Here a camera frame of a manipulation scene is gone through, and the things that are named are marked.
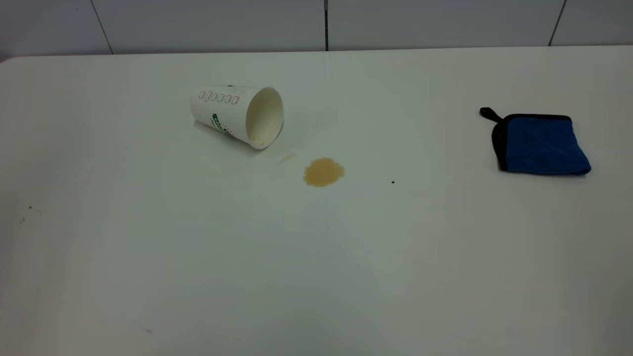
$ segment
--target white paper cup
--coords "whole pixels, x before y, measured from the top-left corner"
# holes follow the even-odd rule
[[[284,123],[284,104],[271,87],[205,86],[191,96],[197,121],[256,149],[268,147]]]

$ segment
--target coffee spill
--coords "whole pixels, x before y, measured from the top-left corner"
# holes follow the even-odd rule
[[[309,186],[325,187],[345,175],[345,168],[331,158],[312,161],[303,173],[303,181]]]
[[[277,165],[280,165],[281,163],[284,163],[284,162],[288,161],[292,157],[294,157],[294,153],[291,154],[291,155],[287,155],[286,157],[283,157],[283,159],[281,161],[279,161]]]

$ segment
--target table surface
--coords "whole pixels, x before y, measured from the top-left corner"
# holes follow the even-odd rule
[[[633,47],[0,64],[2,355],[628,355]],[[192,88],[273,86],[266,150]],[[585,177],[500,172],[490,106]],[[282,163],[284,157],[294,155]],[[345,176],[315,188],[311,161]]]

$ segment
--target blue towel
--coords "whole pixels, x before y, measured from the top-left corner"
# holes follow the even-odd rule
[[[502,119],[490,108],[481,108],[479,113],[497,122],[492,146],[501,170],[576,175],[591,170],[568,116],[512,114]]]

